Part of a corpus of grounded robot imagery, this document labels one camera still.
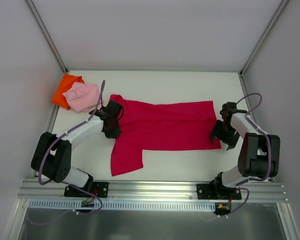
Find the magenta t shirt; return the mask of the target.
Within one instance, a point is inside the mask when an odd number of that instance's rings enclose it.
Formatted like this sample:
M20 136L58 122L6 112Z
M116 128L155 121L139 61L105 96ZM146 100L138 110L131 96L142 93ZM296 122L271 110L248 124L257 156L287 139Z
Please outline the magenta t shirt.
M210 134L217 121L210 101L150 104L110 96L123 106L119 120L122 131L115 140L110 157L112 176L143 168L143 151L219 150L219 140Z

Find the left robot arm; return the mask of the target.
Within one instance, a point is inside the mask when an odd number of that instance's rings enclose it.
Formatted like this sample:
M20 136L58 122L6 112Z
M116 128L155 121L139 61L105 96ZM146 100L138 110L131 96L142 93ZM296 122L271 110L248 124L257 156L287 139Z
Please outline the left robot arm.
M107 198L108 182L94 181L93 176L72 166L72 151L90 137L104 133L108 139L116 139L121 134L119 121L124 115L124 107L110 100L106 106L89 112L89 118L71 129L53 134L44 132L38 141L31 160L31 168L38 173L41 185L46 182L66 184L65 197Z

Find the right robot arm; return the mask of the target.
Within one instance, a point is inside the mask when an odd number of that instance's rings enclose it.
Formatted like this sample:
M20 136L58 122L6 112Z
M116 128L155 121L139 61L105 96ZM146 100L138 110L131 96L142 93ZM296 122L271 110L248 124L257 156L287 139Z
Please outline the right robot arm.
M208 194L218 199L234 195L239 187L251 182L264 182L279 172L281 140L258 126L248 112L238 109L235 102L222 105L222 120L217 120L209 139L212 143L220 140L232 150L243 139L237 165L220 172L211 181Z

